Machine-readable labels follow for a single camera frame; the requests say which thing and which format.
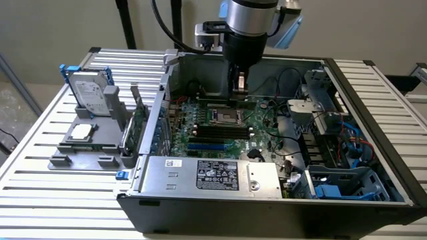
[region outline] black pole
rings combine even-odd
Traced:
[[[137,49],[131,14],[130,14],[130,8],[129,8],[129,0],[115,0],[115,4],[118,6],[119,13],[120,13],[120,20],[122,20],[127,48]]]
[[[175,37],[183,41],[183,21],[182,21],[182,8],[183,0],[171,0],[171,9],[173,9],[173,31]],[[181,46],[174,44],[177,49],[182,49]]]

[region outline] white wall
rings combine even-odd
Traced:
[[[92,46],[126,48],[114,0],[2,0],[0,52],[28,83],[64,84]]]
[[[150,0],[129,0],[141,49],[174,44],[157,23]],[[170,0],[157,0],[173,30]],[[185,41],[194,25],[218,20],[221,0],[183,0]],[[426,0],[301,0],[305,22],[287,51],[267,53],[373,60],[387,74],[427,62]],[[0,51],[18,76],[62,84],[59,64],[79,64],[90,47],[126,48],[115,0],[2,0]]]

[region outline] motherboard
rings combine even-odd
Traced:
[[[218,102],[189,98],[170,106],[173,157],[250,160],[257,149],[263,161],[281,158],[273,154],[279,143],[277,114],[269,111],[278,103],[253,97],[237,108]]]

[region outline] warning label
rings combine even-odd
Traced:
[[[205,190],[239,191],[238,163],[235,161],[198,161],[195,186]]]

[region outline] capacitor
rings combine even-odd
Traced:
[[[259,107],[261,107],[261,109],[266,110],[266,109],[269,108],[269,105],[267,105],[266,103],[262,103],[262,104],[259,105]]]

